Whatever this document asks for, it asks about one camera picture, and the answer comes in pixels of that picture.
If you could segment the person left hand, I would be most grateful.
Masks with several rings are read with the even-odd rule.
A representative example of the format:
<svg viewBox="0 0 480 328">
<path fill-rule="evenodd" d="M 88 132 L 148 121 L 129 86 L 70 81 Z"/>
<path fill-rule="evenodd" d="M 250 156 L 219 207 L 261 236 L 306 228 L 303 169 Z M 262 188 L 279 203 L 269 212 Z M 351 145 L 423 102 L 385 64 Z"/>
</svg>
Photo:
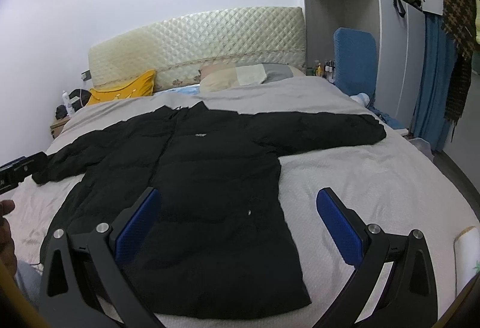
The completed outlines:
<svg viewBox="0 0 480 328">
<path fill-rule="evenodd" d="M 15 242 L 11 236 L 11 227 L 6 219 L 6 215 L 13 212 L 16 208 L 11 199 L 1 201 L 1 227 L 0 227 L 0 250 L 1 262 L 7 269 L 8 274 L 15 278 L 17 272 L 17 258 L 15 254 Z"/>
</svg>

